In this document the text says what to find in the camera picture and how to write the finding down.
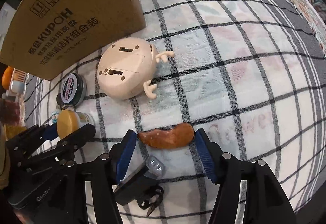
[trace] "orange fruit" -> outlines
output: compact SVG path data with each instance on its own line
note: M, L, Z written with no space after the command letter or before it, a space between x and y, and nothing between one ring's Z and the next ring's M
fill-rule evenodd
M11 77L12 77L13 72L14 72L14 68L7 67L6 70L3 73L3 76L2 76L2 87L5 90L9 90L10 81L11 81Z

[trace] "plaid tablecloth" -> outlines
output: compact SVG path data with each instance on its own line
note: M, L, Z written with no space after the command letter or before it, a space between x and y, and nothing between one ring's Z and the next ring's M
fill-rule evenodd
M108 152L127 129L170 129L189 122L239 159L266 160L293 208L305 205L325 180L326 120L326 64L307 21L286 0L141 4L147 27L132 36L154 43L159 52L175 52L168 63L158 65L153 79L159 86L157 99L145 94L126 101L107 97L96 75L103 47L52 81L30 77L27 125L49 122L62 79L75 72L85 77L87 94L74 110L90 113L97 130L93 142L76 153L77 162ZM40 151L53 144L47 142ZM135 201L119 206L123 221L206 224L218 186L205 177L194 144L164 151L138 142L127 175L149 154L167 166L161 180L163 203L149 217ZM243 182L236 223L242 223L245 202ZM91 199L88 205L94 223Z

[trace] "toy slot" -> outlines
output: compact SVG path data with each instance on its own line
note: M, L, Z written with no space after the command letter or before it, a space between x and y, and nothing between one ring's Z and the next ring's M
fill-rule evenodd
M118 70L110 69L108 75L114 75L114 74L116 74L116 75L122 75L123 72L122 71L118 71Z
M128 49L126 47L120 47L119 52L132 52L134 49Z

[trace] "toy antler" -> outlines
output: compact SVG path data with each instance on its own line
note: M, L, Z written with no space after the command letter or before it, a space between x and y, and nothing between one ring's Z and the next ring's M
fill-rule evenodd
M155 56L156 58L156 63L160 62L160 59L162 59L162 61L164 63L167 62L167 57L174 57L174 52L173 51L164 51L162 53L159 53Z
M144 82L144 91L148 98L156 99L157 94L153 93L153 90L155 90L157 88L157 84L150 86L151 82L152 82L151 80Z

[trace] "cardboard box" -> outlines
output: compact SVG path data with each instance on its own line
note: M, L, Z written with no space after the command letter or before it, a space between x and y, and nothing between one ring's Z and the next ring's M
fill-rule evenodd
M139 0L22 0L0 61L51 80L96 49L145 26Z

